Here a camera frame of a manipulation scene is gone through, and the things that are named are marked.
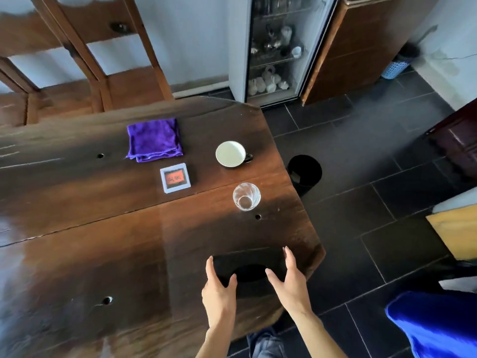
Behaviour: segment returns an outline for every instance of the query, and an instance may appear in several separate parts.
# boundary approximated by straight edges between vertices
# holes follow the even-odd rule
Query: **yellow board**
[[[477,205],[426,218],[457,260],[477,259]]]

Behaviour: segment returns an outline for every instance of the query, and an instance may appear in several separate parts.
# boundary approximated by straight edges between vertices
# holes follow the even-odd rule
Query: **baseboard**
[[[211,78],[194,80],[182,84],[171,85],[172,95],[174,98],[184,98],[191,95],[201,94],[229,86],[229,76],[220,75]]]
[[[412,66],[417,73],[441,96],[454,110],[462,108],[467,103],[456,88],[450,84],[444,75],[434,66],[435,61],[422,57]]]

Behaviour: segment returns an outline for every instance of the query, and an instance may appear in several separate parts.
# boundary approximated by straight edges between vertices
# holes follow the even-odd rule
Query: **tile floor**
[[[227,90],[212,95],[233,99]],[[285,165],[307,154],[323,168],[302,198],[327,252],[308,289],[349,358],[412,357],[384,307],[407,289],[438,290],[438,273],[455,264],[425,216],[472,185],[423,137],[452,111],[414,71],[306,107],[263,111]],[[275,328],[289,358],[309,357],[289,316]],[[233,342],[229,355],[248,357],[247,342]]]

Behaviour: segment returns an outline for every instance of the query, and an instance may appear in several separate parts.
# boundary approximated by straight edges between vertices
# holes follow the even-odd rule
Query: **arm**
[[[265,269],[278,299],[297,325],[298,331],[312,358],[346,358],[340,347],[325,330],[321,320],[313,313],[306,278],[298,270],[295,257],[288,247],[284,249],[287,276],[282,283],[273,271]]]
[[[196,358],[225,358],[235,323],[237,277],[232,275],[229,286],[224,288],[215,273],[212,257],[207,259],[206,273],[202,303],[206,308],[209,329]]]

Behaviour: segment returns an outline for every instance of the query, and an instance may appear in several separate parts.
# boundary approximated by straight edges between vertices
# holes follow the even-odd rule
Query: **cup handle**
[[[252,162],[253,156],[250,153],[245,154],[245,159],[243,160],[245,163]]]

